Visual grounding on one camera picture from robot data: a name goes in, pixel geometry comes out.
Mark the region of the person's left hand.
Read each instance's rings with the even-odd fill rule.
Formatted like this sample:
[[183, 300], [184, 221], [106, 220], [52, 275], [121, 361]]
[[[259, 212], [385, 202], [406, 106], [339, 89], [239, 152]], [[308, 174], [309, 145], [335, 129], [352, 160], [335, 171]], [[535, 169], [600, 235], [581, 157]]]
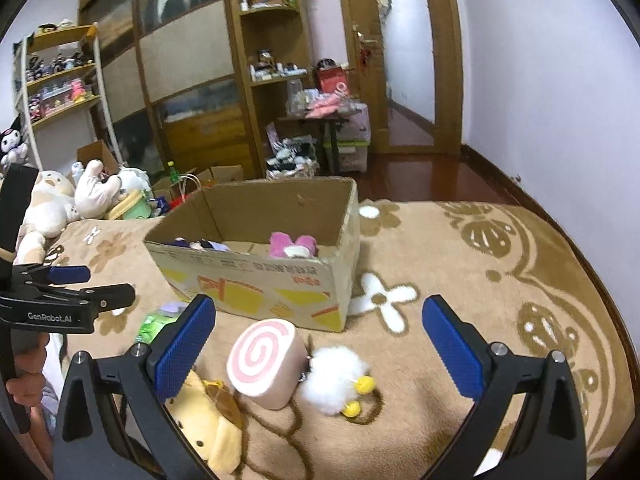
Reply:
[[15, 366], [23, 372], [21, 377], [6, 382], [6, 391], [14, 402], [25, 408], [37, 406], [42, 399], [42, 390], [46, 380], [42, 374], [46, 362], [48, 334], [39, 334], [35, 348], [19, 354], [14, 359]]

